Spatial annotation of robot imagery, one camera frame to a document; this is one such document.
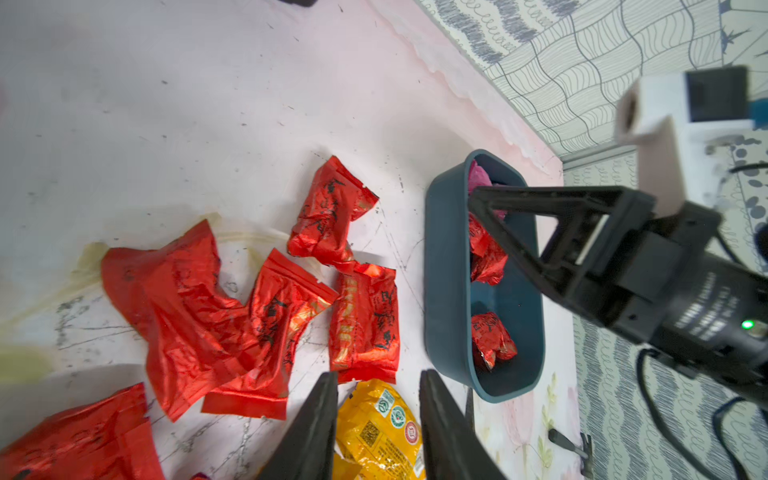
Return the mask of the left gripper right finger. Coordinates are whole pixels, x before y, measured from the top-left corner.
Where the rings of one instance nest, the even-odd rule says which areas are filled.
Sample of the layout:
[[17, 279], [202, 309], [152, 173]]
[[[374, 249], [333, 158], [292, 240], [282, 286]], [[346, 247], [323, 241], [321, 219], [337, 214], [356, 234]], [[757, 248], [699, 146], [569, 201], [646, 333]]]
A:
[[421, 372], [419, 402], [427, 479], [505, 478], [434, 369]]

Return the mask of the red tea bag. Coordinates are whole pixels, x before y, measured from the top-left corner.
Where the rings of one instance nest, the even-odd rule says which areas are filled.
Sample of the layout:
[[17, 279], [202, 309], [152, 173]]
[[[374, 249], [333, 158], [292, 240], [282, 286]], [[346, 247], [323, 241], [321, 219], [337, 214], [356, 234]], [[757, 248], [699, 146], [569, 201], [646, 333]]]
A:
[[401, 336], [396, 271], [355, 262], [339, 274], [329, 330], [329, 366], [338, 381], [396, 382]]
[[3, 479], [162, 479], [137, 383], [46, 418], [1, 450]]
[[202, 411], [284, 420], [298, 342], [310, 322], [338, 297], [335, 290], [272, 250], [248, 304], [246, 373], [210, 391]]
[[294, 257], [313, 257], [343, 273], [353, 271], [356, 260], [348, 242], [350, 224], [378, 201], [338, 157], [330, 157], [314, 174], [287, 252]]
[[220, 268], [207, 221], [163, 248], [111, 248], [101, 261], [111, 303], [148, 343], [147, 375], [171, 421], [262, 359], [253, 313], [221, 288]]

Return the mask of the teal plastic storage box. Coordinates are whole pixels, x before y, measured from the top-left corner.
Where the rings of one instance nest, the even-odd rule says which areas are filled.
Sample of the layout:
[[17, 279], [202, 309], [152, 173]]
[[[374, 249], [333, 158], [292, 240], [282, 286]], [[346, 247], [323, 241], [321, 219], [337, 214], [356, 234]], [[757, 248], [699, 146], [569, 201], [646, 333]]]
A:
[[426, 194], [424, 308], [425, 347], [437, 371], [472, 388], [484, 401], [501, 403], [537, 385], [544, 367], [543, 298], [513, 261], [508, 261], [495, 300], [516, 344], [517, 355], [491, 372], [474, 364], [471, 318], [468, 173], [476, 160], [495, 183], [523, 187], [523, 176], [486, 150], [438, 175]]

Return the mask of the yellow tea bag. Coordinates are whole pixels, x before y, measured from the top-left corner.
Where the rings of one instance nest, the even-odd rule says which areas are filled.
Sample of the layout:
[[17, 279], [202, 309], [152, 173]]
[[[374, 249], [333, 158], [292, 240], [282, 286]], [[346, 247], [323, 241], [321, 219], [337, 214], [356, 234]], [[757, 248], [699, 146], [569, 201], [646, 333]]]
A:
[[424, 479], [422, 430], [394, 386], [360, 382], [338, 410], [336, 445], [358, 479]]

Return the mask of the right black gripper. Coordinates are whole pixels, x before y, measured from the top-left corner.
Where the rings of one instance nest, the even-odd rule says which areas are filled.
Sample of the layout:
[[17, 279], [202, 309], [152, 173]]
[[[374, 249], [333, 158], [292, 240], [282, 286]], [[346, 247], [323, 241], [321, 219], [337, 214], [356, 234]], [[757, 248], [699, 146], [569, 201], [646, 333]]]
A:
[[[650, 220], [655, 204], [622, 186], [499, 186], [476, 188], [468, 209], [555, 303], [607, 312], [616, 335], [766, 407], [766, 277], [708, 252], [719, 213], [685, 203]], [[556, 227], [537, 252], [499, 211], [553, 218]]]

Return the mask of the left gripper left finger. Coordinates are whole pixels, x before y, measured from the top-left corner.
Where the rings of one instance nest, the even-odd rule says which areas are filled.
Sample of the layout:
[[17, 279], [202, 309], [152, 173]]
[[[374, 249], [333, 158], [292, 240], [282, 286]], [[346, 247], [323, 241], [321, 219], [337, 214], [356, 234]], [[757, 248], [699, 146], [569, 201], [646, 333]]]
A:
[[257, 479], [331, 479], [338, 374], [323, 373]]

